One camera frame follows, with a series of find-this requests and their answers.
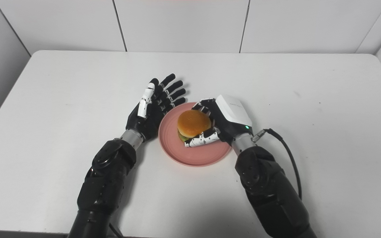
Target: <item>robotic hand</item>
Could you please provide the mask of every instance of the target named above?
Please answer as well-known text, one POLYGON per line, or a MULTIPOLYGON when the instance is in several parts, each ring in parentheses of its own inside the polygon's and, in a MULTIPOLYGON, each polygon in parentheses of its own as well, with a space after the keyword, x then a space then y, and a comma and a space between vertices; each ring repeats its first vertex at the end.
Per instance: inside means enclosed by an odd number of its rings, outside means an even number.
POLYGON ((175 75, 168 75, 161 83, 154 78, 145 89, 141 101, 129 115, 126 131, 120 138, 109 140, 92 161, 77 198, 76 219, 68 238, 103 238, 110 227, 111 215, 118 208, 124 181, 136 163, 136 149, 155 137, 161 120, 169 110, 184 103, 185 89, 181 80, 173 83, 175 75))
POLYGON ((135 149, 140 143, 156 137, 160 123, 166 113, 186 101, 183 98, 186 93, 185 89, 175 91, 183 86, 183 81, 178 80, 166 88, 175 78, 174 74, 170 74, 160 84, 156 78, 152 79, 145 89, 141 101, 130 113, 126 132, 121 139, 130 142, 135 149))
POLYGON ((233 148, 238 155, 235 169, 266 232, 273 238, 316 238, 308 212, 283 169, 273 155, 255 144, 265 132, 272 134, 283 143, 294 165, 283 139, 271 129, 254 136, 248 114, 233 97, 220 95, 217 99, 203 99, 193 109, 209 115, 213 127, 185 141, 185 146, 200 146, 220 139, 233 148))

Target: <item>white table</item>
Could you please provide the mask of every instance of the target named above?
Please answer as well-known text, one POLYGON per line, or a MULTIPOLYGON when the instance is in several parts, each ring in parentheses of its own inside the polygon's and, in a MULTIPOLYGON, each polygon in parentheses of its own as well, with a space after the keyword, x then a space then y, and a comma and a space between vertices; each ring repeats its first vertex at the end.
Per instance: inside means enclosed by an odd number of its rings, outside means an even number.
MULTIPOLYGON (((284 137, 319 238, 381 237, 381 64, 354 54, 39 51, 0 109, 0 230, 69 232, 95 153, 123 133, 151 78, 171 72, 189 101, 236 96, 255 130, 284 137)), ((281 144, 269 136, 258 144, 295 185, 281 144)), ((128 177, 123 234, 267 237, 235 161, 231 152, 186 167, 158 140, 146 143, 128 177)))

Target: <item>black arm joint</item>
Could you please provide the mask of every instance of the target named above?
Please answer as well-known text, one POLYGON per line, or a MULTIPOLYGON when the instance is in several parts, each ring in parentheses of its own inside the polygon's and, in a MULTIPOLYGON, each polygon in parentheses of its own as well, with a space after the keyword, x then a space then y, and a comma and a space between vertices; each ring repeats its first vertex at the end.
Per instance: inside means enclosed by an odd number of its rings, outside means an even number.
POLYGON ((274 157, 260 146, 244 150, 237 157, 235 169, 245 190, 250 194, 263 194, 269 197, 270 176, 283 169, 274 161, 274 157))
POLYGON ((136 151, 133 147, 121 139, 109 140, 98 151, 92 161, 92 168, 95 173, 103 175, 109 172, 111 167, 116 164, 126 167, 127 173, 136 164, 136 151))

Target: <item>sesame-free bun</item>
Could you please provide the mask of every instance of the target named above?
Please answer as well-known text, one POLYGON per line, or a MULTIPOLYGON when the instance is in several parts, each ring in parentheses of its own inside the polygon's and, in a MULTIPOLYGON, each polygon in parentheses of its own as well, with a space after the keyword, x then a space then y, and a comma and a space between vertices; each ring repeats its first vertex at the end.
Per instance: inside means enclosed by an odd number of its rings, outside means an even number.
POLYGON ((188 138, 195 137, 210 127, 210 118, 199 110, 184 111, 177 119, 179 133, 188 138))

